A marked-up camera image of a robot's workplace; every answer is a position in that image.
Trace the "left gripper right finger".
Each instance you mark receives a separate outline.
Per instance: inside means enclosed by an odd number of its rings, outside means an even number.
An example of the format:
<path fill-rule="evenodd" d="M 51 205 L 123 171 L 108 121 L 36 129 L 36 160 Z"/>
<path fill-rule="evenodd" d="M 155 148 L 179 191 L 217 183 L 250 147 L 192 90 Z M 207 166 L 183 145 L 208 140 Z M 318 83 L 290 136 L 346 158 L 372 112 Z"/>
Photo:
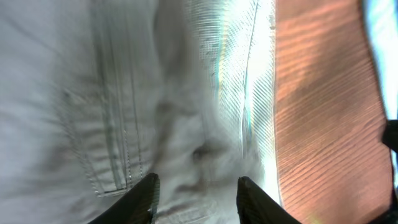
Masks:
<path fill-rule="evenodd" d="M 238 179 L 236 206 L 240 224 L 301 224 L 247 176 Z"/>

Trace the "grey shorts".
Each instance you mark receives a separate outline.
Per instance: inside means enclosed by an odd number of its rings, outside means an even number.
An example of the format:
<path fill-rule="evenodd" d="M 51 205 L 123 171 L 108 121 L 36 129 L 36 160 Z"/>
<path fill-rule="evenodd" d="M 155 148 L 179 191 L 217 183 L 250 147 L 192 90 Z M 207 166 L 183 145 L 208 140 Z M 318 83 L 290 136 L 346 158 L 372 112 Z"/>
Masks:
<path fill-rule="evenodd" d="M 154 223 L 280 203 L 274 1 L 2 1 L 1 222 L 89 223 L 150 173 Z"/>

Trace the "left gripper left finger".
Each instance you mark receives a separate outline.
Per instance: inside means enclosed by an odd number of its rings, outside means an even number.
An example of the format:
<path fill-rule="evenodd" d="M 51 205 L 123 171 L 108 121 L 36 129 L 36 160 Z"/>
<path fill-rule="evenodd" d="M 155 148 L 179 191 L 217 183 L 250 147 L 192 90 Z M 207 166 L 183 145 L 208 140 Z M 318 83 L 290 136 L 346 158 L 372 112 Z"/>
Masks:
<path fill-rule="evenodd" d="M 152 224 L 160 197 L 160 179 L 147 174 L 116 203 L 88 224 Z"/>

